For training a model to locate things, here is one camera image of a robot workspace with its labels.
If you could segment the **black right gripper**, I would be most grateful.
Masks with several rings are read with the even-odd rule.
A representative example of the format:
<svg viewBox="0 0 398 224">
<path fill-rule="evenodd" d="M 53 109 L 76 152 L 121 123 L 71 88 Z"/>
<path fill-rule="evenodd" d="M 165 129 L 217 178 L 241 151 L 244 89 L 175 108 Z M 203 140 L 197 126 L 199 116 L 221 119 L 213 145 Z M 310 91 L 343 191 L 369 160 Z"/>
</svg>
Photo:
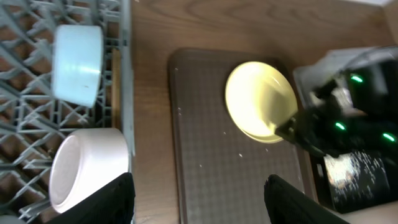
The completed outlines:
<svg viewBox="0 0 398 224">
<path fill-rule="evenodd" d="M 377 151 L 397 157 L 397 78 L 332 78 L 313 91 L 321 103 L 275 130 L 309 154 Z"/>
</svg>

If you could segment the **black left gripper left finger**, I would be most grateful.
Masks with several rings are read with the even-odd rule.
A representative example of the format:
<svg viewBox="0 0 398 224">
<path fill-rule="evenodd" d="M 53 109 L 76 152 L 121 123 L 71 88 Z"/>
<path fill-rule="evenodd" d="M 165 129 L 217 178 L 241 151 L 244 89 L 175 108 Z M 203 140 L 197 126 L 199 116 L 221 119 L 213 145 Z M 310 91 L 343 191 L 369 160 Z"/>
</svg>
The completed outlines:
<svg viewBox="0 0 398 224">
<path fill-rule="evenodd" d="M 134 216 L 133 176 L 125 172 L 49 224 L 131 224 Z"/>
</svg>

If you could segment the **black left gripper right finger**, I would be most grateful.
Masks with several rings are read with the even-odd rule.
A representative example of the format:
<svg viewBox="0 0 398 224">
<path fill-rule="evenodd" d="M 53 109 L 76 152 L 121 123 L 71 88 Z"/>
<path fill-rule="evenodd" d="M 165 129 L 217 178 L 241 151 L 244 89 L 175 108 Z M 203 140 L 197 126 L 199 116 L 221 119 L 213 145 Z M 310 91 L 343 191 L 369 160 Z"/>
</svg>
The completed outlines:
<svg viewBox="0 0 398 224">
<path fill-rule="evenodd" d="M 348 224 L 275 174 L 264 184 L 264 202 L 272 224 Z"/>
</svg>

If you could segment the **yellow plate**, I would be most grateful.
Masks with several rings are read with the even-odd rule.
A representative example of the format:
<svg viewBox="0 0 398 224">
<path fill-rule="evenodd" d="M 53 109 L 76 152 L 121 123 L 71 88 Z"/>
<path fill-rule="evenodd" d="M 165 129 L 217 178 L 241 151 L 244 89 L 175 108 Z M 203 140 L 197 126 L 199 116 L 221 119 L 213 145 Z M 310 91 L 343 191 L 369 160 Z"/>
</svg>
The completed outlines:
<svg viewBox="0 0 398 224">
<path fill-rule="evenodd" d="M 266 144 L 283 140 L 275 131 L 297 111 L 289 81 L 264 62 L 244 62 L 230 74 L 225 103 L 234 124 L 249 138 Z"/>
</svg>

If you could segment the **white pink bowl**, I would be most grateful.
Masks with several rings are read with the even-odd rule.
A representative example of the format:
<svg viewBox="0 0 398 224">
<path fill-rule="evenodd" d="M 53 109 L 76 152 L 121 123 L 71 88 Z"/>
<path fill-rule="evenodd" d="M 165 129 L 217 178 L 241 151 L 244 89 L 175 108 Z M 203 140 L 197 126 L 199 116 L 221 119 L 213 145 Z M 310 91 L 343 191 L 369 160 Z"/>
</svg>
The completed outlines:
<svg viewBox="0 0 398 224">
<path fill-rule="evenodd" d="M 129 150 L 116 128 L 78 129 L 61 143 L 53 159 L 49 198 L 64 213 L 129 171 Z"/>
</svg>

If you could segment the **light blue bowl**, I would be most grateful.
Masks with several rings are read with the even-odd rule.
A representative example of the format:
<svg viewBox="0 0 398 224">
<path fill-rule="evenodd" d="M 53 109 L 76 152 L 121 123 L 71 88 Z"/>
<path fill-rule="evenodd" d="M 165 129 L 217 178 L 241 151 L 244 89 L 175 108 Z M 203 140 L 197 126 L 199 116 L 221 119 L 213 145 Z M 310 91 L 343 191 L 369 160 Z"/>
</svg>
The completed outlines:
<svg viewBox="0 0 398 224">
<path fill-rule="evenodd" d="M 103 57 L 101 27 L 58 26 L 53 43 L 53 96 L 79 106 L 93 107 L 100 88 Z"/>
</svg>

